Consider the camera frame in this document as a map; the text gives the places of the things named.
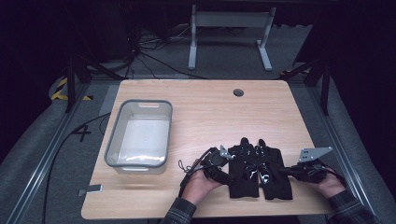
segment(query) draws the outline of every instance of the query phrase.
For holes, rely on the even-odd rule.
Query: sleeve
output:
[[[367,208],[347,190],[332,196],[328,201],[330,207],[334,210],[331,223],[381,223],[374,214],[367,210]]]
[[[161,224],[188,224],[191,222],[192,215],[196,210],[196,206],[182,198],[176,198],[171,208],[166,213]]]

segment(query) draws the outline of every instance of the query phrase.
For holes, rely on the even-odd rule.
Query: clear plastic bin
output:
[[[120,173],[161,174],[166,169],[173,108],[162,100],[120,106],[105,162]]]

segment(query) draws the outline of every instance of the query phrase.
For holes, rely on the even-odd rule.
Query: folded black garment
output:
[[[229,161],[229,175],[233,178],[229,184],[230,198],[258,198],[260,195],[255,148],[244,137],[239,146],[231,147],[228,151],[234,156]]]
[[[293,196],[288,176],[279,172],[279,168],[285,167],[280,150],[268,147],[262,139],[259,140],[256,150],[258,170],[262,181],[260,187],[264,191],[265,199],[292,200]]]

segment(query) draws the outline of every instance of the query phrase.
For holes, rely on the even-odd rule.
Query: black cable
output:
[[[108,116],[104,117],[104,118],[102,119],[102,121],[100,121],[100,124],[99,124],[99,131],[100,131],[100,133],[102,133],[102,134],[105,134],[105,132],[102,131],[102,124],[103,124],[103,121],[105,121],[105,119],[106,119],[106,118],[109,118],[109,117],[110,117],[110,114],[108,114]]]
[[[110,115],[110,113],[107,113],[107,114],[104,114],[104,115],[102,115],[102,116],[99,116],[99,117],[97,117],[97,118],[95,118],[95,119],[90,119],[90,120],[84,122],[83,124],[79,125],[75,130],[73,130],[71,133],[69,133],[69,134],[66,136],[66,138],[62,141],[62,143],[61,143],[61,144],[59,145],[59,147],[57,148],[56,153],[55,153],[55,156],[53,157],[53,160],[52,160],[52,162],[51,162],[51,164],[50,164],[50,166],[49,166],[49,174],[48,174],[48,177],[47,177],[47,185],[46,185],[46,191],[45,191],[45,195],[44,195],[44,204],[43,204],[43,214],[42,214],[42,223],[43,223],[43,224],[46,223],[47,199],[48,199],[49,188],[50,188],[50,176],[51,176],[51,174],[52,174],[53,165],[55,164],[56,158],[58,157],[59,152],[61,151],[62,146],[64,145],[64,143],[66,142],[66,140],[70,137],[70,135],[71,135],[72,133],[77,132],[78,130],[82,129],[85,125],[87,125],[87,124],[89,124],[89,123],[91,123],[91,122],[93,122],[93,121],[95,121],[95,120],[98,120],[98,119],[100,119],[100,118],[103,118],[103,117],[106,117],[106,116],[109,116],[109,115]]]
[[[189,77],[198,77],[198,78],[201,78],[201,79],[207,79],[206,77],[200,77],[200,76],[196,76],[196,75],[193,75],[193,74],[181,72],[181,71],[177,70],[176,68],[172,67],[171,65],[169,65],[169,64],[167,64],[167,63],[164,63],[164,62],[161,62],[160,60],[158,60],[158,59],[156,59],[156,58],[154,58],[154,57],[148,55],[147,53],[144,53],[144,52],[140,52],[140,53],[143,54],[143,55],[145,55],[145,56],[148,56],[150,59],[152,59],[152,60],[154,60],[154,61],[157,61],[157,62],[159,62],[159,63],[162,63],[163,65],[166,65],[167,67],[171,68],[172,70],[174,70],[174,71],[176,71],[176,72],[179,72],[180,74],[183,74],[183,75],[186,75],[186,76],[189,76]]]
[[[346,179],[345,179],[343,176],[337,174],[335,171],[334,171],[334,172],[333,172],[333,171],[330,171],[329,169],[327,170],[327,173],[332,174],[332,175],[334,175],[335,177],[337,177],[338,180],[340,180],[341,184],[342,184],[344,187],[347,187]]]
[[[187,175],[192,175],[195,171],[194,170],[195,167],[204,159],[204,157],[212,150],[212,148],[208,149],[204,154],[202,154],[202,156],[194,162],[194,164],[192,166],[187,166],[186,169],[183,166],[183,162],[181,160],[178,160],[178,167],[180,167],[180,169],[182,169],[184,171],[184,173],[187,173]]]
[[[190,29],[190,26],[186,29],[184,29],[181,33],[179,33],[176,36],[170,36],[169,37],[169,41],[163,41],[160,38],[156,37],[155,34],[142,34],[140,36],[140,42],[139,42],[139,47],[143,50],[143,51],[154,51],[154,50],[160,50],[165,48],[166,46],[169,46],[170,44],[176,43],[182,39],[185,39],[185,35],[186,35],[186,31],[188,31]],[[155,46],[153,48],[147,48],[147,47],[143,47],[142,45],[144,44],[149,44],[149,43],[155,43]]]
[[[129,63],[128,66],[126,67],[126,72],[125,72],[124,77],[127,77],[127,76],[128,76],[129,68],[130,68],[130,67],[131,67],[131,63]]]
[[[126,68],[127,66],[128,66],[128,64],[130,64],[131,62],[125,62],[125,63],[123,63],[123,64],[120,64],[120,65],[117,65],[117,66],[114,66],[114,67],[109,67],[109,68],[106,68],[106,69],[108,69],[108,70],[110,70],[110,71],[112,71],[112,72],[119,72],[120,70],[122,70],[122,69],[124,69],[124,68]],[[92,74],[103,74],[103,72],[101,72],[101,71],[98,71],[98,70],[96,70],[96,69],[91,69],[91,68],[88,68],[88,70],[92,73]]]
[[[131,71],[132,77],[130,79],[134,79],[134,70]]]
[[[245,27],[241,27],[241,28],[235,28],[235,27],[228,28],[227,27],[225,29],[219,28],[219,30],[226,34],[229,34],[229,35],[240,35],[240,34],[244,33],[246,28]]]
[[[112,78],[114,78],[116,80],[124,80],[125,79],[124,77],[121,77],[118,74],[108,70],[107,68],[105,68],[101,64],[99,64],[99,63],[87,58],[86,56],[78,55],[78,59],[81,60],[83,63],[90,64],[92,67],[94,67],[95,69],[97,69],[101,73],[106,74],[107,76],[112,77]]]
[[[145,64],[145,62],[143,62],[143,60],[139,59],[138,57],[136,57],[136,59],[139,60],[143,65],[145,65],[145,67],[150,71],[150,73],[151,73],[155,78],[157,78],[158,80],[160,80],[158,77],[156,77],[156,76],[154,75],[154,73],[152,72],[152,70]]]

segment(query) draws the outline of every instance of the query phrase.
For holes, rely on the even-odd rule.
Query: metal bar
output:
[[[322,90],[320,94],[320,106],[323,110],[323,113],[326,116],[329,116],[329,111],[327,109],[327,103],[329,101],[329,88],[330,88],[330,71],[329,71],[329,65],[326,62],[324,65],[324,72],[323,72],[323,78],[322,78]]]
[[[276,7],[272,7],[269,12],[268,19],[265,20],[264,34],[262,35],[262,41],[260,42],[260,45],[259,45],[259,48],[261,48],[261,49],[265,48],[265,44],[267,43],[268,36],[271,31],[272,23],[274,21],[275,12],[276,12]]]
[[[273,19],[269,12],[197,11],[197,26],[265,28],[264,21]]]
[[[349,188],[352,190],[352,193],[355,195],[355,197],[357,197],[362,204],[364,204],[368,209],[371,210],[373,214],[375,214],[374,208],[367,197],[363,184],[361,183],[361,178],[359,177],[358,173],[353,168],[349,158],[347,157],[347,153],[341,143],[341,140],[338,137],[336,130],[334,129],[332,121],[330,120],[329,116],[323,115],[319,100],[320,96],[318,95],[318,92],[314,88],[307,88],[307,90],[312,102],[315,105],[315,109],[317,110],[323,124],[326,127],[326,131],[332,139],[335,149],[335,156],[340,162],[341,169],[343,169],[344,174],[346,175],[346,182],[348,183]]]
[[[101,73],[103,73],[103,74],[106,74],[107,76],[112,77],[112,78],[114,78],[114,79],[116,79],[116,80],[125,80],[125,79],[128,79],[128,78],[126,78],[126,77],[121,77],[121,76],[117,75],[116,73],[114,73],[114,72],[108,70],[106,67],[102,66],[101,64],[96,63],[96,62],[93,61],[93,60],[90,60],[90,59],[87,58],[86,56],[79,55],[79,56],[76,57],[75,61],[76,61],[76,60],[79,60],[79,61],[80,61],[80,62],[77,62],[77,63],[85,63],[85,64],[88,64],[88,65],[92,66],[93,68],[95,68],[96,70],[98,70],[99,72],[101,72]],[[86,79],[91,80],[91,79],[88,78],[88,77],[84,77],[84,78],[81,80],[81,82],[82,82],[82,83],[88,82],[88,80],[86,80]]]
[[[190,57],[189,57],[189,69],[195,69],[195,62],[197,58],[197,18],[196,18],[197,7],[192,6],[191,11],[191,45],[190,45]]]
[[[295,77],[297,75],[299,75],[300,73],[302,73],[304,70],[314,66],[315,64],[319,63],[319,59],[315,59],[309,63],[304,63],[296,68],[294,68],[293,70],[287,72],[284,71],[285,75],[280,76],[279,78],[277,78],[276,80],[285,80],[287,81],[288,79]]]
[[[76,101],[76,84],[75,84],[75,75],[76,71],[76,62],[73,57],[70,58],[70,63],[67,68],[67,108],[66,113],[69,113],[73,104]]]
[[[262,64],[264,65],[264,69],[265,71],[269,72],[272,70],[272,65],[270,62],[270,58],[268,57],[267,50],[261,47],[262,42],[260,40],[258,40],[256,43],[259,49],[260,56],[262,57]]]
[[[49,145],[44,152],[43,157],[41,158],[35,170],[32,172],[29,182],[27,183],[23,193],[21,194],[21,197],[18,199],[17,204],[15,205],[10,216],[8,217],[6,222],[7,224],[21,223],[23,216],[25,215],[31,201],[35,197],[35,194],[40,187],[41,182],[43,181],[47,171],[50,168],[50,164],[54,160],[56,150],[60,146],[62,138],[64,137],[64,132],[66,131],[71,118],[73,118],[73,115],[76,113],[78,104],[81,102],[88,88],[88,84],[83,84],[78,89],[76,103],[70,109],[69,113],[64,114],[64,117],[62,118],[58,129],[56,130],[51,141],[49,142]]]
[[[308,76],[305,78],[304,83],[307,87],[315,87],[323,76],[326,70],[326,64],[328,61],[323,59],[318,59],[317,63],[314,63],[309,70]]]

